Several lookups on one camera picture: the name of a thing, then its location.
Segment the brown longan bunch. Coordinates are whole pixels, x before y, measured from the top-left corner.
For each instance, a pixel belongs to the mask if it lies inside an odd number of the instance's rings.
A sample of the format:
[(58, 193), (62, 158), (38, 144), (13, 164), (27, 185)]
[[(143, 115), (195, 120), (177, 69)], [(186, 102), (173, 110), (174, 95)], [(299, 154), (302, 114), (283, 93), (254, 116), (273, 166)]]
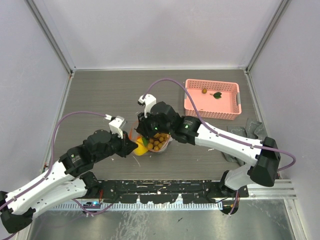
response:
[(159, 152), (169, 143), (169, 135), (166, 133), (156, 133), (147, 140), (146, 147), (149, 151)]

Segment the yellow lemon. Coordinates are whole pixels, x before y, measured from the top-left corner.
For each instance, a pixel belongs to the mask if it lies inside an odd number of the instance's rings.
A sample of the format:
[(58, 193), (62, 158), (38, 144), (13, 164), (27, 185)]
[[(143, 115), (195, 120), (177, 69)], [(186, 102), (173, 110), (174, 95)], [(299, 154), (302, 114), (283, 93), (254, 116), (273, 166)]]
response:
[(133, 153), (136, 156), (142, 156), (149, 151), (148, 148), (145, 147), (143, 143), (136, 142), (136, 144), (138, 145), (138, 147), (133, 151)]

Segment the clear zip bag orange zipper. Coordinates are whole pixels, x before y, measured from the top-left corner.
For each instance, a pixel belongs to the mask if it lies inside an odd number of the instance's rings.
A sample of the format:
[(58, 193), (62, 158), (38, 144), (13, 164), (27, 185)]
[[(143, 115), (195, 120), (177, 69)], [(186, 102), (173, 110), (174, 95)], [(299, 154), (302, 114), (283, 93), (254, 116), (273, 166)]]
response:
[(157, 133), (152, 138), (143, 137), (137, 132), (138, 121), (135, 121), (129, 131), (129, 139), (135, 142), (138, 147), (133, 151), (136, 156), (142, 156), (151, 153), (164, 152), (169, 143), (173, 140), (170, 134)]

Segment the pink plastic basket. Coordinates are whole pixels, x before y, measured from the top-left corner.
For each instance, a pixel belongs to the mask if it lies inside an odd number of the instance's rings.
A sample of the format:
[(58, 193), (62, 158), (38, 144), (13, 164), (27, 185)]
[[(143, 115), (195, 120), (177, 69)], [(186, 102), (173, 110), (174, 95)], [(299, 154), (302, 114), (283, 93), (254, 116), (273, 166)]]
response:
[[(202, 118), (233, 121), (242, 113), (240, 88), (235, 82), (187, 79), (185, 89), (188, 91), (184, 97), (187, 116), (196, 117), (197, 110)], [(207, 89), (207, 93), (203, 94), (202, 89)], [(211, 95), (216, 92), (222, 93), (220, 99), (215, 99)]]

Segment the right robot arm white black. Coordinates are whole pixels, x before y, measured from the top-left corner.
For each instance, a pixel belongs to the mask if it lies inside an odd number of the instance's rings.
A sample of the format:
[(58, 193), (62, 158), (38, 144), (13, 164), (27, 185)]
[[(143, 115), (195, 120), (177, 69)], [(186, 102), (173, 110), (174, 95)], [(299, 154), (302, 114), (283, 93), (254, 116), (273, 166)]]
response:
[(237, 190), (259, 184), (273, 187), (277, 177), (280, 155), (276, 141), (250, 139), (215, 128), (194, 116), (180, 116), (165, 102), (139, 100), (144, 111), (138, 114), (136, 131), (146, 139), (156, 134), (169, 134), (182, 144), (213, 148), (244, 162), (244, 165), (223, 173), (218, 185), (225, 197), (233, 197)]

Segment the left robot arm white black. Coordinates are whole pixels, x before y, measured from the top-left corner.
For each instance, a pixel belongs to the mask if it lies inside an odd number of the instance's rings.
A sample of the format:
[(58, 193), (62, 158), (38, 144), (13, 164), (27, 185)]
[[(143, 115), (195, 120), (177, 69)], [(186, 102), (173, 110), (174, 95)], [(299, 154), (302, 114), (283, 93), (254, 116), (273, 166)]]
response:
[(94, 164), (113, 155), (125, 158), (137, 147), (125, 131), (122, 136), (95, 131), (29, 183), (11, 192), (1, 191), (0, 219), (4, 228), (14, 234), (50, 207), (72, 198), (97, 197), (100, 185), (91, 172)]

